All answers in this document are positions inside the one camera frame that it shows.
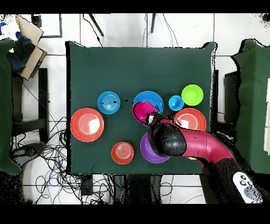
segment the small blue bowl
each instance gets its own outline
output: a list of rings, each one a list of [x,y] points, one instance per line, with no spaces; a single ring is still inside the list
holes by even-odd
[[[161,97],[152,91],[144,91],[136,95],[133,104],[137,102],[149,102],[151,103],[157,110],[159,114],[163,112],[163,100]]]
[[[104,114],[114,114],[120,107],[120,98],[115,92],[103,92],[98,97],[98,108]]]
[[[169,107],[174,110],[174,111],[179,111],[183,108],[184,106],[184,101],[182,97],[179,96],[172,96],[169,99]]]

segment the floor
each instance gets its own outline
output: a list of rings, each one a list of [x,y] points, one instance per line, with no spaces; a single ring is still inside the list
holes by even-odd
[[[30,20],[29,15],[22,15]],[[112,47],[133,46],[146,47],[145,14],[95,14],[95,19],[102,29],[105,37],[100,38],[101,44]],[[215,57],[215,67],[219,70],[218,119],[223,120],[224,115],[224,74],[236,70],[236,65],[230,55],[236,54],[242,40],[256,38],[264,45],[270,44],[270,30],[267,22],[262,21],[260,14],[165,14],[165,17],[174,31],[178,45],[183,48],[202,47],[206,42],[215,41],[218,44]],[[57,15],[42,15],[44,35],[59,35]],[[166,26],[162,14],[157,14],[154,33],[150,33],[151,14],[148,14],[148,47],[161,48],[177,46],[174,36]],[[59,121],[58,129],[65,129],[66,120],[66,58],[65,41],[75,41],[83,46],[100,46],[92,27],[86,22],[82,14],[62,14],[62,37],[42,38],[38,46],[47,51],[41,68],[48,68],[49,76],[49,111],[50,129]],[[24,84],[31,93],[38,97],[38,74]],[[24,87],[23,89],[23,116],[24,120],[38,118],[38,101]],[[22,140],[23,144],[39,142],[38,133],[27,133]],[[52,138],[50,144],[57,145],[57,137]],[[40,197],[44,180],[49,167],[42,158],[36,158],[28,163],[24,172],[24,194],[28,199],[36,201]],[[105,183],[102,175],[94,175],[98,181],[94,191],[100,189]],[[164,175],[160,189],[162,203],[205,203],[198,175]],[[73,192],[64,191],[57,183],[51,181],[43,192],[38,204],[80,204]]]

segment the controller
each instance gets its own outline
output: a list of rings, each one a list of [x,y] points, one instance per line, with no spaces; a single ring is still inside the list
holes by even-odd
[[[237,172],[233,177],[234,184],[246,203],[262,203],[261,194],[245,173]]]

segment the green cloth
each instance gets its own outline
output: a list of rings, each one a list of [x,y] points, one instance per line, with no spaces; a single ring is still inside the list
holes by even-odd
[[[241,85],[235,146],[256,173],[270,174],[270,156],[264,151],[267,79],[270,78],[270,48],[246,40],[233,56],[239,64]]]
[[[211,89],[211,53],[215,43],[203,49],[195,48],[85,48],[70,44],[71,58],[71,115],[90,107],[98,112],[97,99],[104,91],[120,97],[120,109],[112,115],[100,112],[104,131],[94,142],[78,141],[71,134],[71,173],[90,174],[200,174],[198,161],[172,157],[161,164],[152,164],[140,152],[140,141],[147,128],[131,113],[137,94],[151,90],[164,103],[163,114],[175,115],[168,101],[180,95],[189,84],[199,85],[204,91],[202,102],[194,108],[207,120]],[[111,157],[117,142],[128,142],[134,149],[133,160],[127,165],[115,163]]]
[[[7,60],[8,51],[16,44],[11,39],[0,41],[0,171],[17,175],[21,168],[9,158],[12,130],[12,67]]]

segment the green bowl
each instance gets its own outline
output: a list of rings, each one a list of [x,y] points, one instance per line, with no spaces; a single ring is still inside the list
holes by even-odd
[[[203,100],[204,92],[198,85],[188,85],[184,87],[181,96],[186,105],[196,106]]]

